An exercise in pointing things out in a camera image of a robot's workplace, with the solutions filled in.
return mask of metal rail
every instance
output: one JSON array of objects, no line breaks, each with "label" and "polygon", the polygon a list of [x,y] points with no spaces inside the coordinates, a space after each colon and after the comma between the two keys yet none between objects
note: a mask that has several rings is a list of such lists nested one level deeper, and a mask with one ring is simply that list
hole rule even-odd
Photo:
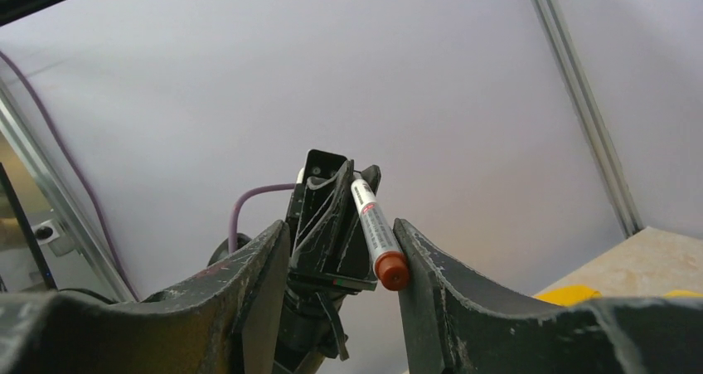
[{"label": "metal rail", "polygon": [[623,232],[627,237],[632,236],[643,228],[642,220],[625,181],[610,134],[579,62],[564,16],[559,9],[559,3],[557,0],[532,0],[532,2],[545,28],[545,34],[555,54],[560,72],[564,76],[566,89],[574,102],[576,113],[605,183],[608,198]]},{"label": "metal rail", "polygon": [[19,114],[17,102],[2,80],[0,80],[0,132],[5,135],[12,149],[27,167],[49,205],[66,224],[66,230],[76,241],[80,252],[98,278],[112,289],[118,299],[133,301],[129,289],[112,266],[110,255],[99,242],[96,242],[100,240],[99,233],[90,226],[86,215],[69,192],[70,189],[51,166],[40,144],[34,139]]}]

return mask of red marker cap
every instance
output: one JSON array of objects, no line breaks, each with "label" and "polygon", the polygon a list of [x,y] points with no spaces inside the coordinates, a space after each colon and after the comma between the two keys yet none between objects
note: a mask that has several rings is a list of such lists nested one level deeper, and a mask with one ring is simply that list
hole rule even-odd
[{"label": "red marker cap", "polygon": [[410,271],[401,252],[389,251],[376,259],[376,276],[390,291],[401,291],[410,282]]}]

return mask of white wall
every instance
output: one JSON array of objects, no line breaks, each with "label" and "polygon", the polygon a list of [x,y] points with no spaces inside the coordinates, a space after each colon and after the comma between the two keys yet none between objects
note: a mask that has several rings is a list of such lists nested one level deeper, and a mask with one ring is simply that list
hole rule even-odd
[{"label": "white wall", "polygon": [[559,0],[646,225],[703,237],[701,0]]},{"label": "white wall", "polygon": [[[309,148],[381,165],[388,216],[522,292],[623,238],[530,0],[70,0],[4,27],[0,48],[143,294],[201,269],[235,199],[294,180]],[[243,231],[286,203],[257,197]],[[352,359],[322,372],[407,367],[392,293],[348,299],[342,320]]]}]

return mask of yellow object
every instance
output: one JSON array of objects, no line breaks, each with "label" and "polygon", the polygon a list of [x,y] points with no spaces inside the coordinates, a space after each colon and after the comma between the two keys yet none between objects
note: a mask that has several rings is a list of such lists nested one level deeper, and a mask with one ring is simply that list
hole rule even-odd
[{"label": "yellow object", "polygon": [[[596,289],[591,289],[586,285],[570,285],[568,287],[562,287],[560,289],[554,289],[548,293],[537,295],[535,298],[549,302],[550,304],[561,305],[561,306],[571,306],[576,305],[579,302],[583,302],[586,299],[600,298],[603,295]],[[692,291],[686,291],[684,289],[675,289],[664,294],[665,297],[685,297],[685,298],[700,298],[703,294],[694,293]]]},{"label": "yellow object", "polygon": [[554,289],[550,292],[537,295],[535,298],[540,299],[550,304],[561,306],[576,305],[586,299],[599,298],[600,292],[596,289],[591,289],[585,285],[570,285],[561,289]]},{"label": "yellow object", "polygon": [[675,289],[664,294],[665,297],[703,297],[703,294],[694,293],[693,291],[686,291],[684,289]]}]

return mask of marker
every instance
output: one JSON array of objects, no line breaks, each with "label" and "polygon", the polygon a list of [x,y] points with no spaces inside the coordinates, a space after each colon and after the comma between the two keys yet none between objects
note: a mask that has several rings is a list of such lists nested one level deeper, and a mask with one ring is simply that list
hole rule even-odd
[{"label": "marker", "polygon": [[356,203],[356,211],[359,212],[374,274],[387,289],[400,291],[410,281],[405,254],[400,250],[393,230],[385,221],[371,187],[358,173],[354,176],[356,180],[351,183],[351,194]]}]

